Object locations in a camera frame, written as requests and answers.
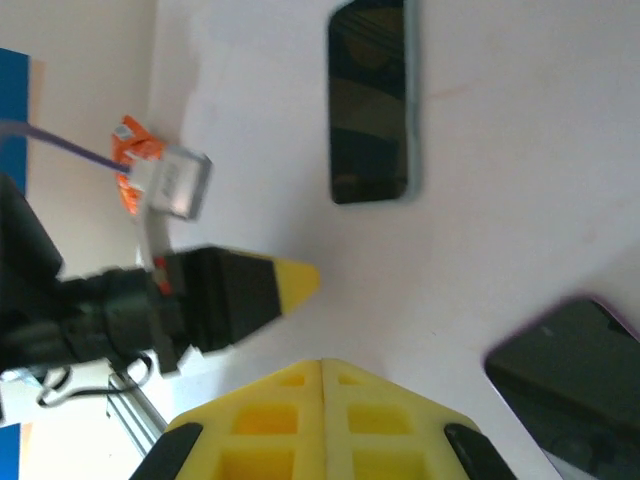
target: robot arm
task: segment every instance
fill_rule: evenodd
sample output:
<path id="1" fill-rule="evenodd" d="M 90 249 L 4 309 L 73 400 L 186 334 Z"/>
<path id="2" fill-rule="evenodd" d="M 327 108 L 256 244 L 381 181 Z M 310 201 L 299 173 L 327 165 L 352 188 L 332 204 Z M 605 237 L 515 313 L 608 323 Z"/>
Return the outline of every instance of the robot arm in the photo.
<path id="1" fill-rule="evenodd" d="M 311 266 L 217 247 L 167 251 L 153 262 L 153 271 L 59 279 L 62 256 L 0 174 L 0 373 L 28 369 L 42 378 L 102 358 L 122 369 L 150 349 L 161 373 L 171 372 L 187 347 L 224 348 L 295 307 L 283 300 L 299 288 L 287 284 L 287 271 L 317 275 Z"/>

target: orange connector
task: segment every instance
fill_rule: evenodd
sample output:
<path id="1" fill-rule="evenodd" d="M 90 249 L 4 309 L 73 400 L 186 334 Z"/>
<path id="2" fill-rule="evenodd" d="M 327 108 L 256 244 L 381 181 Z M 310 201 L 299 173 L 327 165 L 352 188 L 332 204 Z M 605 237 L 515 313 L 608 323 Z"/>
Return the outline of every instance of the orange connector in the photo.
<path id="1" fill-rule="evenodd" d="M 116 163 L 131 165 L 136 158 L 157 161 L 162 157 L 166 143 L 160 141 L 133 117 L 126 115 L 111 134 L 111 154 Z M 122 173 L 116 174 L 118 190 L 125 208 L 131 215 L 138 211 L 141 192 L 132 187 Z"/>

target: smartphone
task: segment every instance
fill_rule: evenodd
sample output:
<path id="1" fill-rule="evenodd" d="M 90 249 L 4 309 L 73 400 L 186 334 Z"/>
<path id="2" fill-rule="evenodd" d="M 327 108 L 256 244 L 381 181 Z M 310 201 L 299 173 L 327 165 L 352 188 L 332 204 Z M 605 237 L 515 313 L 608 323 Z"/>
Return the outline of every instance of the smartphone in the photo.
<path id="1" fill-rule="evenodd" d="M 640 478 L 640 343 L 604 303 L 549 310 L 485 370 L 561 474 L 568 463 L 585 478 Z"/>
<path id="2" fill-rule="evenodd" d="M 328 31 L 331 196 L 405 198 L 419 163 L 417 0 L 356 0 Z"/>

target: white wall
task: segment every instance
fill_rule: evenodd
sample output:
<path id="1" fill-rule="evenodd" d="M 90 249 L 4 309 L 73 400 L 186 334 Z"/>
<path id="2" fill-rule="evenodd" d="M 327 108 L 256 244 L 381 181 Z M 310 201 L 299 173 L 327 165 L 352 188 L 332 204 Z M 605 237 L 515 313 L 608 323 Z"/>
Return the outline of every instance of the white wall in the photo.
<path id="1" fill-rule="evenodd" d="M 35 123 L 110 155 L 120 117 L 146 114 L 154 23 L 155 0 L 2 0 L 0 47 L 45 63 Z M 29 162 L 27 197 L 65 257 L 65 275 L 133 264 L 134 231 L 110 172 L 41 144 L 30 145 Z M 78 378 L 103 383 L 106 371 L 94 365 Z M 43 413 L 34 388 L 3 385 L 2 394 L 9 422 Z M 103 401 L 92 405 L 104 414 Z"/>

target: yellow foam block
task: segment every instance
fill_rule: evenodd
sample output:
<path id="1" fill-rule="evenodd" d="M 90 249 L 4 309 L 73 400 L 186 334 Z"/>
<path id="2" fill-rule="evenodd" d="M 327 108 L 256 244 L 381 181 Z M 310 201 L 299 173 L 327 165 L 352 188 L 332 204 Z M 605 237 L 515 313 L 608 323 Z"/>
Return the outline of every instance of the yellow foam block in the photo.
<path id="1" fill-rule="evenodd" d="M 322 397 L 305 361 L 179 416 L 204 428 L 177 480 L 324 480 Z"/>
<path id="2" fill-rule="evenodd" d="M 340 360 L 322 360 L 327 480 L 468 479 L 445 437 L 464 415 Z"/>
<path id="3" fill-rule="evenodd" d="M 467 479 L 453 410 L 339 360 L 304 361 L 187 412 L 203 426 L 178 480 Z"/>
<path id="4" fill-rule="evenodd" d="M 320 287 L 320 274 L 312 265 L 276 258 L 273 260 L 276 272 L 280 308 L 288 315 Z"/>

